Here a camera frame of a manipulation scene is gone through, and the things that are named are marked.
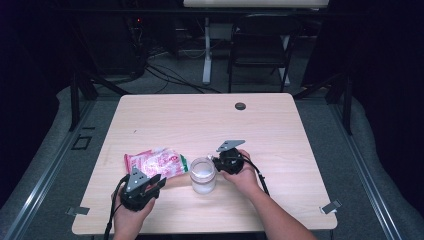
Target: snack bag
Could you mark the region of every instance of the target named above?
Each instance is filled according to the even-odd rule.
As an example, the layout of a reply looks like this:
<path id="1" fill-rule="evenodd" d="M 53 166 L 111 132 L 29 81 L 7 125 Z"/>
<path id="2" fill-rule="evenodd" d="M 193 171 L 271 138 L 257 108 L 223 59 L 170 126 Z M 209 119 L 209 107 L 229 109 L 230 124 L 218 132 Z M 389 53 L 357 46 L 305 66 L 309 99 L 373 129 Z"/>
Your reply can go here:
<path id="1" fill-rule="evenodd" d="M 187 160 L 172 149 L 156 148 L 137 155 L 125 154 L 127 173 L 135 166 L 141 172 L 152 178 L 161 174 L 161 179 L 171 178 L 188 171 Z"/>

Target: wooden table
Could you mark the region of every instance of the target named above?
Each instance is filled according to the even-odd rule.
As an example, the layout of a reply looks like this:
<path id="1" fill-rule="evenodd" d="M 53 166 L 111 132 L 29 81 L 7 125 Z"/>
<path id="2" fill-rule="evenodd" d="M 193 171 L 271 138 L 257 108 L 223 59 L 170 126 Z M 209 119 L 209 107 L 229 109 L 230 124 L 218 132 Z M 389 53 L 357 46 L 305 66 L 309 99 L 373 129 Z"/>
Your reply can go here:
<path id="1" fill-rule="evenodd" d="M 246 104 L 237 110 L 235 104 Z M 81 202 L 75 234 L 103 234 L 110 196 L 126 174 L 124 154 L 169 147 L 193 161 L 225 140 L 246 140 L 270 195 L 308 229 L 333 229 L 334 213 L 294 101 L 289 94 L 127 95 L 122 97 Z M 263 231 L 251 203 L 220 174 L 215 189 L 200 195 L 187 175 L 169 179 L 141 233 Z"/>

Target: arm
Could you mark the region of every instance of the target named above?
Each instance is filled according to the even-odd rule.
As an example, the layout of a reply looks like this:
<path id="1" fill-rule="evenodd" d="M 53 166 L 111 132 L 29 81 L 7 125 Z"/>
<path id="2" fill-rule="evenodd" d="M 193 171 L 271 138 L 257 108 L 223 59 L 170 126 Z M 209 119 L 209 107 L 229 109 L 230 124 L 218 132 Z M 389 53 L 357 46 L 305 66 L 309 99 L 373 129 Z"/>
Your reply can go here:
<path id="1" fill-rule="evenodd" d="M 239 152 L 249 157 L 246 151 L 239 149 Z M 252 202 L 261 218 L 268 239 L 315 239 L 305 226 L 262 191 L 252 166 L 245 163 L 237 175 L 230 175 L 224 171 L 222 175 L 234 183 L 237 189 Z"/>
<path id="2" fill-rule="evenodd" d="M 144 219 L 152 211 L 155 205 L 155 198 L 152 198 L 147 205 L 138 212 L 134 212 L 121 206 L 121 198 L 116 198 L 115 206 L 117 210 L 113 217 L 115 233 L 114 240 L 134 240 L 143 226 Z"/>

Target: chair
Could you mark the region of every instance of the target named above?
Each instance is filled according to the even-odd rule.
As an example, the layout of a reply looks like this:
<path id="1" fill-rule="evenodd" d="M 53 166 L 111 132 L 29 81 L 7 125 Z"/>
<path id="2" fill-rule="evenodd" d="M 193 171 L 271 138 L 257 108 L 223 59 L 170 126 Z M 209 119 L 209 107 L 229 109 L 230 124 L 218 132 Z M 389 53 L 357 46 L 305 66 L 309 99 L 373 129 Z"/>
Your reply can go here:
<path id="1" fill-rule="evenodd" d="M 280 92 L 284 90 L 291 53 L 302 24 L 292 16 L 251 14 L 236 20 L 231 32 L 231 49 L 227 73 L 231 92 L 234 67 L 285 68 Z M 285 47 L 283 38 L 289 40 Z"/>

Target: white desk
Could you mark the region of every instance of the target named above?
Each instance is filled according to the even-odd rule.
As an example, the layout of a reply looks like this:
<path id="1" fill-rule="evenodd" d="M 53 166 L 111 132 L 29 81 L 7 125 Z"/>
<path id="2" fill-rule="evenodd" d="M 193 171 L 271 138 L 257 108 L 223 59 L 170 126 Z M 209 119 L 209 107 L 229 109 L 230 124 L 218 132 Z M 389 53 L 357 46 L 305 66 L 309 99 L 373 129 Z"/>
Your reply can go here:
<path id="1" fill-rule="evenodd" d="M 243 102 L 239 111 L 235 104 Z M 110 196 L 125 175 L 124 154 L 158 146 L 193 161 L 225 140 L 246 140 L 240 148 L 265 176 L 271 197 L 308 229 L 333 229 L 334 213 L 305 130 L 289 94 L 127 95 L 122 97 L 81 202 L 75 234 L 103 234 Z M 224 233 L 263 231 L 251 203 L 220 174 L 215 189 L 200 195 L 187 176 L 169 179 L 141 233 Z"/>
<path id="2" fill-rule="evenodd" d="M 189 8 L 326 8 L 329 0 L 184 0 Z M 205 20 L 205 64 L 203 84 L 210 84 L 212 58 L 210 51 L 209 18 Z M 279 69 L 283 76 L 285 69 Z"/>

